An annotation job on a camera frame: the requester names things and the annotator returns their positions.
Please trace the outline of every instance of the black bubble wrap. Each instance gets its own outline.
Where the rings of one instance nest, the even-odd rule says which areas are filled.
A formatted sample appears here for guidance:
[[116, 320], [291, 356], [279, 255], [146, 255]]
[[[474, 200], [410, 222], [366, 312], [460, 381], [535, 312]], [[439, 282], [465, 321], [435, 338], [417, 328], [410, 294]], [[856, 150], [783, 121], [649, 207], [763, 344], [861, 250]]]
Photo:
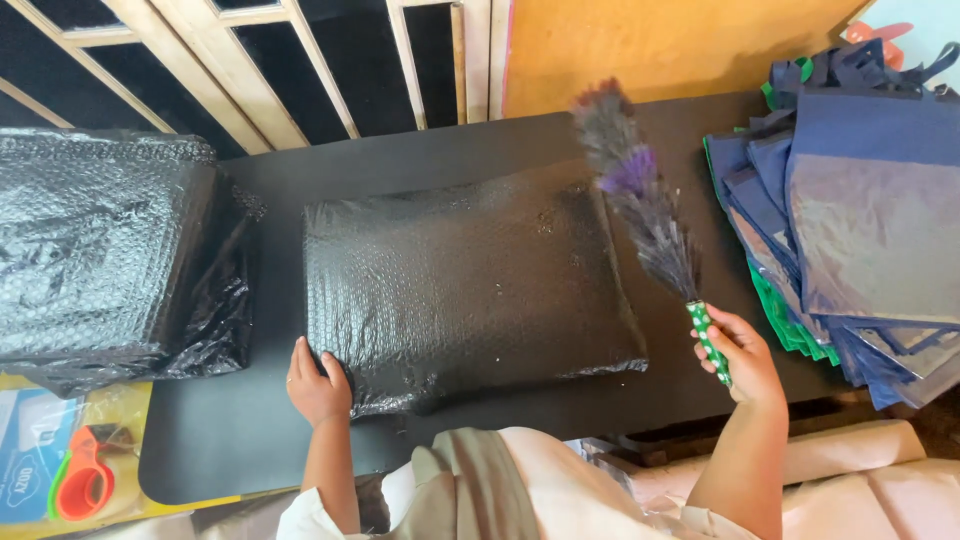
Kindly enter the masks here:
[[307, 337], [354, 417], [625, 370], [646, 354], [579, 161], [307, 207]]
[[65, 396], [244, 367], [255, 212], [214, 161], [193, 136], [0, 130], [0, 370]]

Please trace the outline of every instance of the beige shirt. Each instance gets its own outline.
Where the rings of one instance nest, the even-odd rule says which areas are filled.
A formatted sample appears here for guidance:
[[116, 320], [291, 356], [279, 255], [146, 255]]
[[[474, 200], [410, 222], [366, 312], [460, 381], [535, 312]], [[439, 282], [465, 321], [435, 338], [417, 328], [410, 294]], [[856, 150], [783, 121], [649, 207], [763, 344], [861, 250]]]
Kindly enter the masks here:
[[[536, 430], [500, 431], [523, 484], [530, 494], [540, 538], [566, 540], [609, 538], [654, 540], [756, 540], [746, 529], [703, 508], [683, 506], [673, 512], [644, 512], [606, 473], [586, 463], [563, 442]], [[413, 501], [413, 468], [407, 463], [383, 479], [390, 525], [400, 522]], [[316, 489], [301, 493], [283, 515], [278, 540], [360, 540], [345, 536], [324, 510]]]

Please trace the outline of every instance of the black table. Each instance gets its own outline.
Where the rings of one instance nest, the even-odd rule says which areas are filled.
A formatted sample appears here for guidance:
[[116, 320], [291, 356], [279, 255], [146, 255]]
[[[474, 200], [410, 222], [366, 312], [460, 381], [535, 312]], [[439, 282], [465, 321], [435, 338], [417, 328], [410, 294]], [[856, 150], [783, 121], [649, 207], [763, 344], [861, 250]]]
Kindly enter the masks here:
[[[780, 349], [751, 284], [743, 250], [717, 204], [702, 137], [762, 115], [759, 92], [637, 106], [660, 170], [680, 189], [684, 218], [704, 250], [703, 296], [753, 323], [774, 349], [787, 399], [849, 390], [839, 368]], [[232, 160], [227, 170], [269, 207], [255, 298], [251, 365], [205, 380], [154, 385], [140, 484], [165, 504], [300, 483], [310, 438], [290, 405], [286, 372], [304, 332], [300, 213], [307, 203], [467, 184], [582, 155], [566, 113], [361, 138]], [[692, 353], [683, 302], [643, 273], [618, 221], [613, 239], [624, 290], [647, 341], [646, 373], [572, 380], [456, 405], [427, 417], [363, 419], [351, 429], [357, 475], [394, 469], [443, 430], [527, 426], [567, 440], [652, 430], [731, 412], [733, 401]]]

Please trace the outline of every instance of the dark window pane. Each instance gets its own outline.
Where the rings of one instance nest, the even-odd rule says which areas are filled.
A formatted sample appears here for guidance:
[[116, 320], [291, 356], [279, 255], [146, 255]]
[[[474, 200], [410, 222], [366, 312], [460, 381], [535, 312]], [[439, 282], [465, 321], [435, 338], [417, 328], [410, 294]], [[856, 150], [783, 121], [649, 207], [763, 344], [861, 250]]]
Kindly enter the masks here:
[[41, 13], [63, 30], [120, 24], [113, 11], [100, 0], [30, 0]]
[[143, 43], [92, 47], [86, 52], [177, 133], [205, 138], [224, 160], [247, 155]]
[[289, 22], [233, 30], [310, 144], [349, 138]]
[[417, 129], [386, 2], [300, 0], [361, 136]]
[[0, 2], [0, 77], [78, 128], [156, 131], [7, 2]]
[[239, 8], [255, 8], [257, 6], [273, 6], [279, 4], [277, 0], [213, 0], [213, 3], [222, 10], [236, 10]]
[[2, 128], [53, 128], [43, 116], [0, 92], [0, 127]]
[[410, 48], [414, 52], [426, 125], [430, 128], [456, 126], [457, 83], [453, 73], [450, 5], [404, 8], [403, 18], [407, 21]]

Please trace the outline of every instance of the feather duster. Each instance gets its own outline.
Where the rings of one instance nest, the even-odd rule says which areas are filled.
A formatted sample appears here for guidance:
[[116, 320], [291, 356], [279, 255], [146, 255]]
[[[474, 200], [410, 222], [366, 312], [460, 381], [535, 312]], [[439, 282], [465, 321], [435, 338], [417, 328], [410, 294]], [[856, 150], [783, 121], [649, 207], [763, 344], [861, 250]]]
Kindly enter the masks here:
[[727, 359], [707, 339], [710, 318], [697, 292], [700, 251], [678, 218], [677, 200], [660, 178], [653, 149], [640, 138], [633, 106], [617, 80], [609, 79], [580, 95], [572, 112], [596, 185], [626, 222], [640, 264], [684, 299], [717, 377], [730, 386]]

